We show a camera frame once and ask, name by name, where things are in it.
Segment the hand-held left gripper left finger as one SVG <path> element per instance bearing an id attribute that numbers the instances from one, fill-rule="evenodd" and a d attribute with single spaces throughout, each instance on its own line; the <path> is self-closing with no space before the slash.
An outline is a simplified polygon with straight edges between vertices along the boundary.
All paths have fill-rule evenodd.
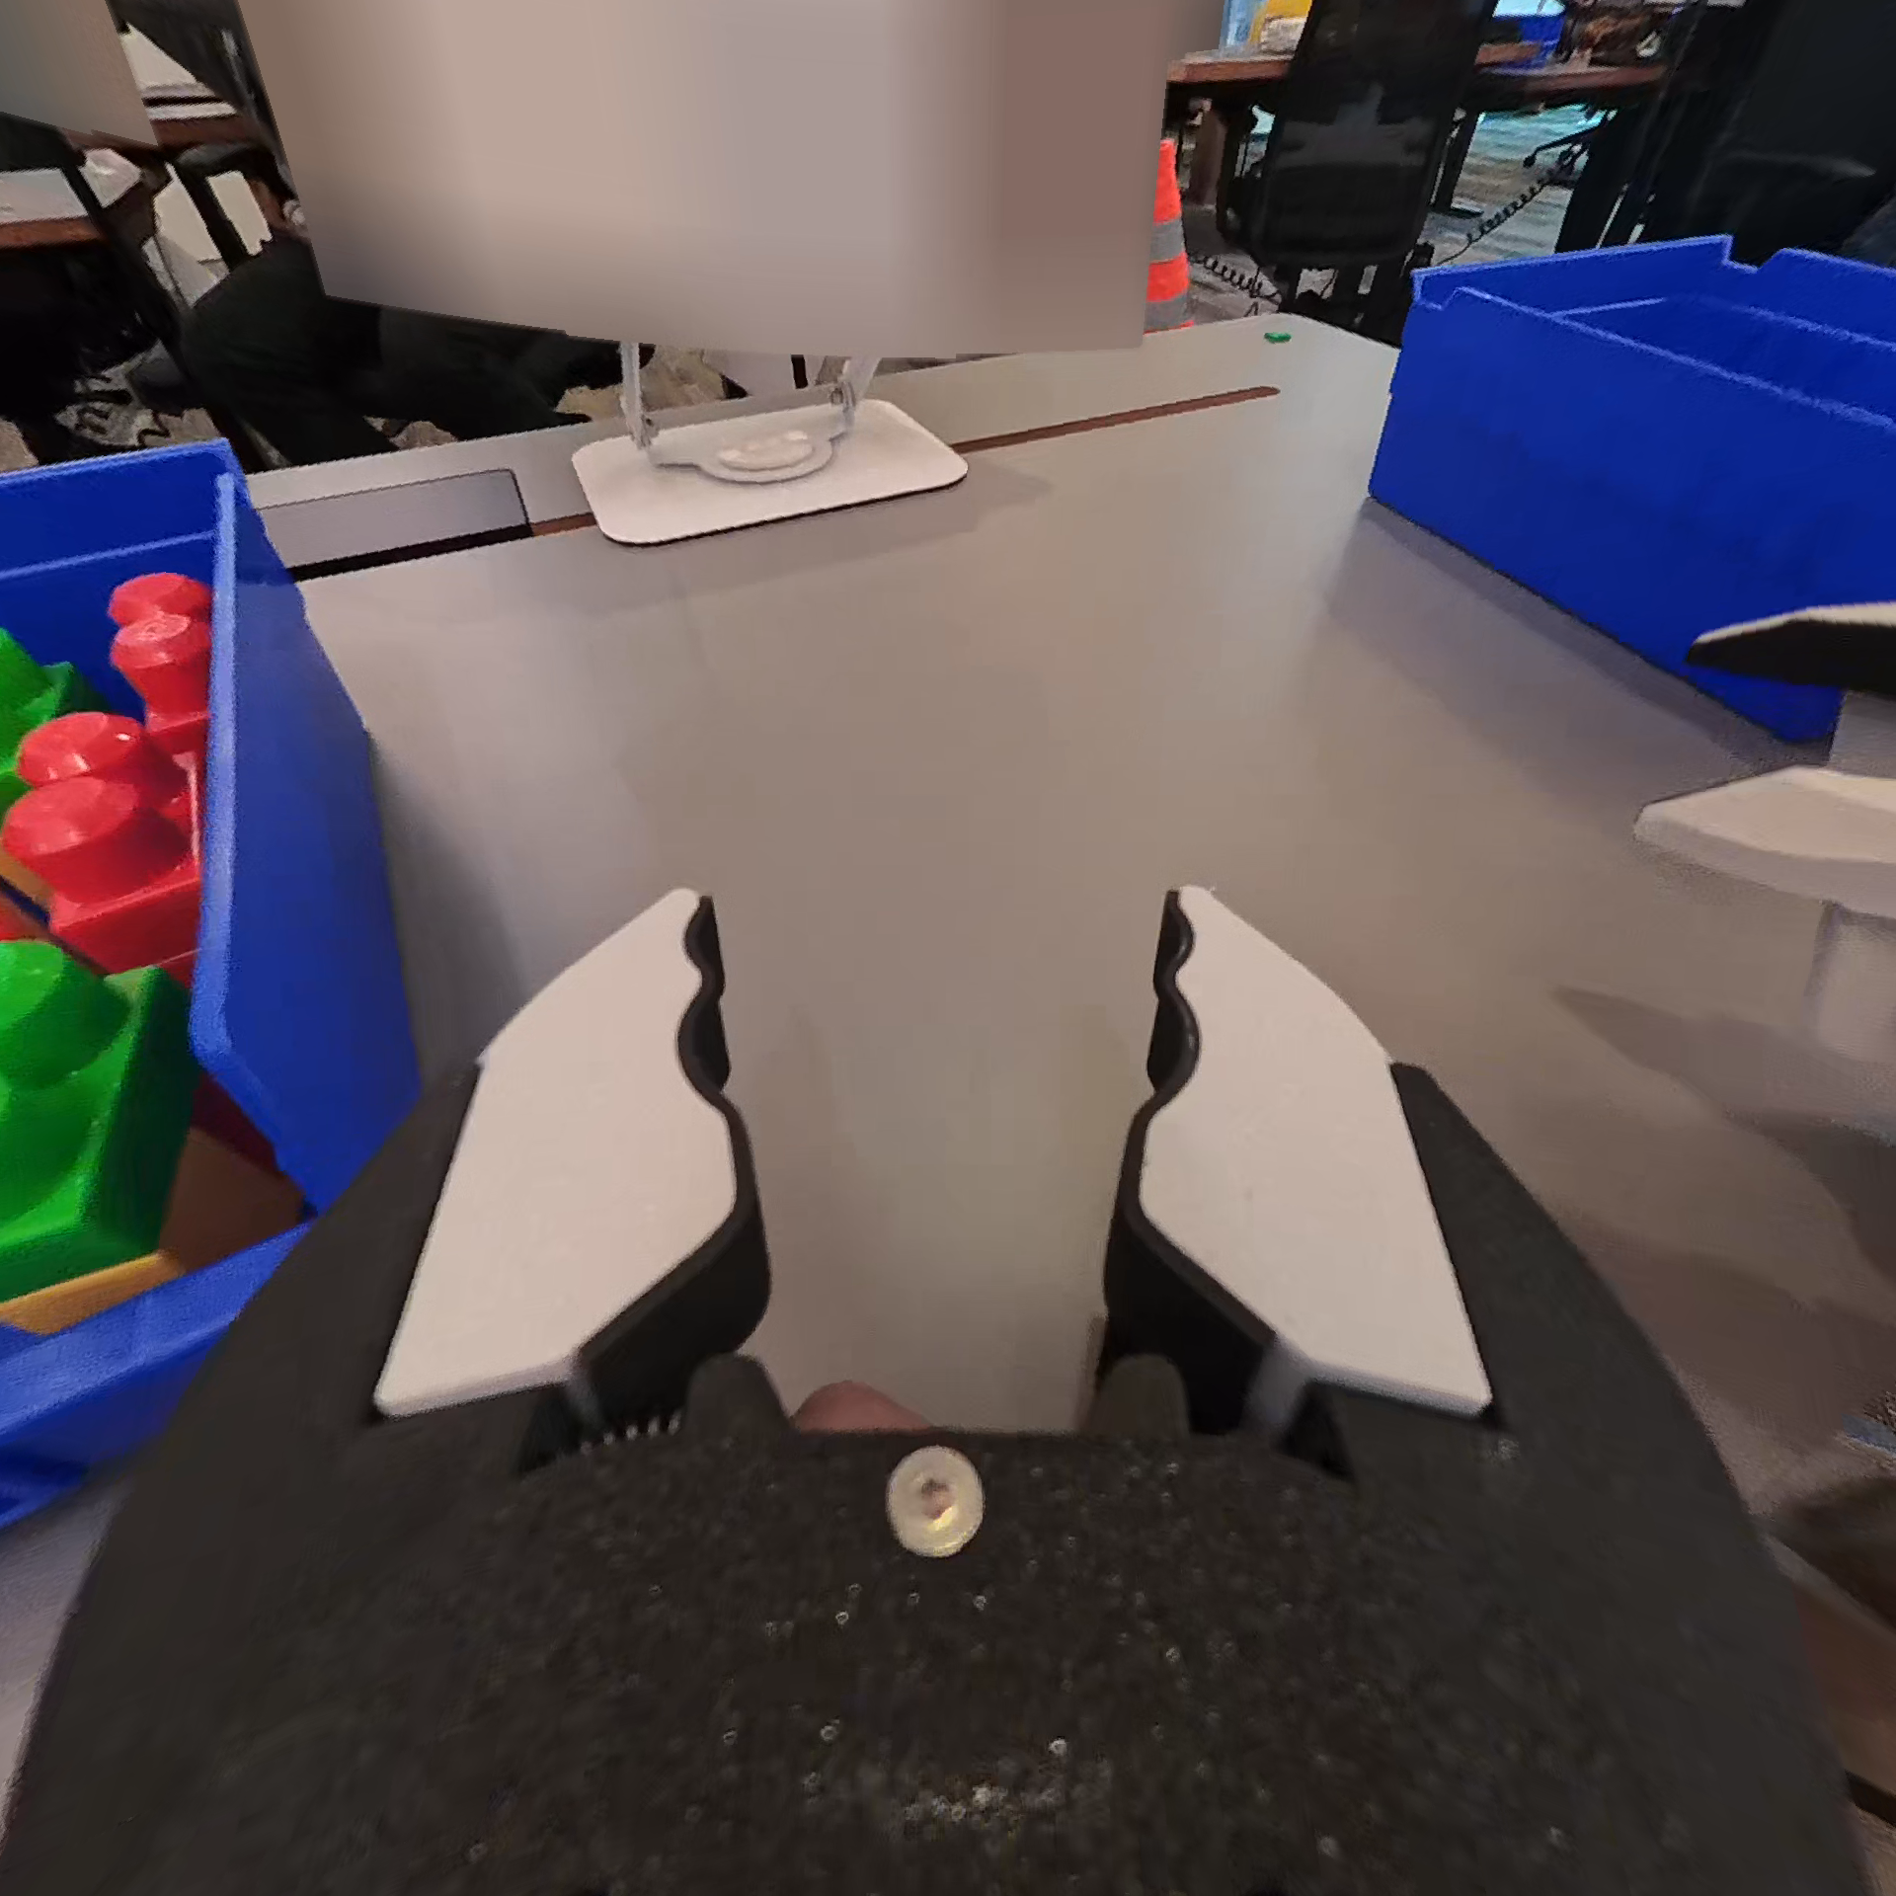
<path id="1" fill-rule="evenodd" d="M 477 1051 L 376 1406 L 670 1416 L 763 1316 L 714 900 L 670 888 Z"/>

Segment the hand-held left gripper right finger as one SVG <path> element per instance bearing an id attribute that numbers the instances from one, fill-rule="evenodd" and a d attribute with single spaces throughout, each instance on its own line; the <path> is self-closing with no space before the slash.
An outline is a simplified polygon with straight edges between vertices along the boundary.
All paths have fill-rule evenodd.
<path id="1" fill-rule="evenodd" d="M 1317 1384 L 1488 1416 L 1491 1377 L 1387 1043 L 1195 886 L 1164 888 L 1150 998 L 1104 1361 L 1174 1361 L 1195 1433 L 1290 1433 Z"/>

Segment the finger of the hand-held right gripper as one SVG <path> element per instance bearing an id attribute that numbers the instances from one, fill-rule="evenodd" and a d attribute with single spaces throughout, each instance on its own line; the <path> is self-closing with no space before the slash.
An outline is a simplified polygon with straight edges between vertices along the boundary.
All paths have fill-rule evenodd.
<path id="1" fill-rule="evenodd" d="M 1641 813 L 1671 859 L 1821 904 L 1805 1029 L 1821 1051 L 1896 1062 L 1896 784 L 1766 766 Z"/>
<path id="2" fill-rule="evenodd" d="M 1689 665 L 1720 681 L 1896 703 L 1896 603 L 1838 603 L 1838 607 L 1720 623 L 1689 640 Z"/>

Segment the blue plastic bin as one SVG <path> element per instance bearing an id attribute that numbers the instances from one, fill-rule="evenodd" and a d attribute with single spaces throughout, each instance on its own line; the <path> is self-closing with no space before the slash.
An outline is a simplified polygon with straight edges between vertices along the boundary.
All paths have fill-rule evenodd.
<path id="1" fill-rule="evenodd" d="M 1727 239 L 1427 265 L 1369 499 L 1745 724 L 1838 736 L 1828 681 L 1727 681 L 1720 623 L 1888 603 L 1896 274 Z"/>
<path id="2" fill-rule="evenodd" d="M 234 1311 L 315 1235 L 315 1212 L 417 1103 L 376 736 L 251 506 L 245 462 L 221 440 L 188 440 L 5 472 L 5 640 L 35 665 L 74 665 L 116 718 L 134 718 L 134 694 L 106 665 L 106 597 L 134 571 L 212 586 L 188 1051 L 275 1143 L 303 1212 L 227 1261 L 5 1356 L 5 1527 L 157 1441 Z"/>

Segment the cluster of toy blocks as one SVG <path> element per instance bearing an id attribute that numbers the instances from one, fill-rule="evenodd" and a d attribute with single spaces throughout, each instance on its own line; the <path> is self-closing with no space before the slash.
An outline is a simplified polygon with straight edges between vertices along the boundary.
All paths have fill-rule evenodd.
<path id="1" fill-rule="evenodd" d="M 5 1356 L 296 1226 L 303 1196 L 188 1051 L 212 586 L 106 597 L 116 718 L 5 640 L 0 1328 Z"/>

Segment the black office chair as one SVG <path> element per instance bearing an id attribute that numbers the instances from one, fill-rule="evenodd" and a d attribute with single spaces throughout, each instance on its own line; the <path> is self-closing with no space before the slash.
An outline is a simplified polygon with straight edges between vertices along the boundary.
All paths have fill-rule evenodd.
<path id="1" fill-rule="evenodd" d="M 1263 158 L 1217 190 L 1217 239 L 1276 310 L 1403 346 L 1435 181 L 1491 0 L 1317 0 L 1274 102 Z"/>

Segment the black flat panel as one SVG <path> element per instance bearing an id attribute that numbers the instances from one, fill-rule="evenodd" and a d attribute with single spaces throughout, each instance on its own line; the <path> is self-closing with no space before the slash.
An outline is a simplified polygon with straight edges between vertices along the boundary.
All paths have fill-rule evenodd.
<path id="1" fill-rule="evenodd" d="M 450 472 L 404 488 L 352 488 L 303 499 L 256 499 L 290 576 L 352 576 L 457 550 L 501 550 L 536 533 L 536 506 L 512 472 Z"/>

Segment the orange traffic cone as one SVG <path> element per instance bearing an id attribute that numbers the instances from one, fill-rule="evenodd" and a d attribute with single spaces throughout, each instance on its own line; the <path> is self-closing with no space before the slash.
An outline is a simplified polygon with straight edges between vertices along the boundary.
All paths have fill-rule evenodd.
<path id="1" fill-rule="evenodd" d="M 1139 331 L 1191 327 L 1181 141 L 1155 141 Z"/>

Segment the white book stand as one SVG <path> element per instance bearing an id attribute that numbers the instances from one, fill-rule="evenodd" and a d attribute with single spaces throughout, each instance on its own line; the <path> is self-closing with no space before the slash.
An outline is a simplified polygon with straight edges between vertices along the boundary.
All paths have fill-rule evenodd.
<path id="1" fill-rule="evenodd" d="M 619 435 L 572 449 L 585 517 L 619 550 L 679 550 L 966 478 L 949 440 L 872 393 L 873 357 L 848 357 L 841 378 L 690 413 L 646 406 L 637 346 L 619 365 Z"/>

